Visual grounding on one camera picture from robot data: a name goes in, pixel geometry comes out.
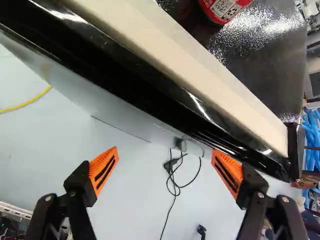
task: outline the white label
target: white label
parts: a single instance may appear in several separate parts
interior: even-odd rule
[[[211,11],[218,17],[222,17],[226,14],[236,3],[236,0],[217,0],[211,6]]]
[[[226,14],[223,15],[223,20],[230,20],[232,19],[237,13],[241,10],[242,6],[235,4],[233,5]]]

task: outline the black cable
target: black cable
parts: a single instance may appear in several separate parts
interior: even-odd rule
[[[169,168],[169,171],[168,171],[168,174],[169,174],[169,177],[167,178],[166,180],[166,188],[168,189],[168,192],[174,196],[174,199],[173,199],[173,202],[172,202],[172,205],[171,207],[169,208],[169,211],[166,215],[166,219],[165,219],[165,222],[164,222],[164,226],[163,226],[163,229],[162,229],[162,232],[161,232],[161,236],[160,236],[160,240],[162,239],[162,236],[164,234],[164,231],[165,231],[165,228],[167,226],[167,222],[168,222],[168,218],[169,218],[169,214],[171,212],[171,209],[173,208],[175,202],[176,202],[176,198],[181,194],[181,189],[182,188],[185,188],[187,186],[189,186],[191,183],[194,182],[194,180],[196,180],[197,176],[199,175],[199,172],[200,172],[200,169],[201,169],[201,164],[202,164],[202,161],[201,161],[201,158],[199,157],[199,161],[200,161],[200,164],[199,164],[199,169],[195,175],[195,177],[190,181],[188,182],[187,184],[185,185],[182,185],[182,186],[179,186],[178,184],[176,184],[175,182],[175,177],[174,177],[174,173],[176,172],[176,170],[182,165],[183,161],[184,161],[184,156],[188,155],[188,153],[186,154],[183,154],[183,152],[181,151],[181,156],[179,158],[175,158],[175,159],[172,159],[172,151],[171,151],[171,148],[170,148],[170,163],[172,163],[172,160],[180,160],[181,159],[181,163],[173,170],[173,166],[170,165],[170,168]],[[174,193],[169,189],[169,185],[168,185],[168,182],[169,180],[171,180],[172,182],[172,185],[173,185],[173,188],[174,188]]]
[[[0,219],[8,219],[11,222],[11,225],[15,231],[15,234],[16,234],[16,240],[19,240],[19,232],[18,232],[18,228],[17,228],[15,222],[8,216],[0,216]]]

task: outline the black glossy panel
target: black glossy panel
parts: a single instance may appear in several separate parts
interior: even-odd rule
[[[225,151],[262,172],[288,181],[288,175],[280,164],[283,161],[281,157],[274,153],[272,157],[261,154],[268,148],[114,41],[107,32],[88,24],[59,2],[37,2],[2,2],[1,28],[18,41],[24,41],[207,146]]]

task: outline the fire extinguisher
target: fire extinguisher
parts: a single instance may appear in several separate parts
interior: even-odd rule
[[[254,0],[198,0],[204,13],[216,24],[224,25]]]

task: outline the orange rubber pad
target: orange rubber pad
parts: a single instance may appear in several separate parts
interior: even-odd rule
[[[242,164],[232,157],[214,149],[212,152],[211,164],[223,180],[230,193],[237,200],[240,185],[242,183]]]
[[[89,163],[89,179],[97,197],[118,163],[118,160],[117,147],[114,146],[101,153]]]

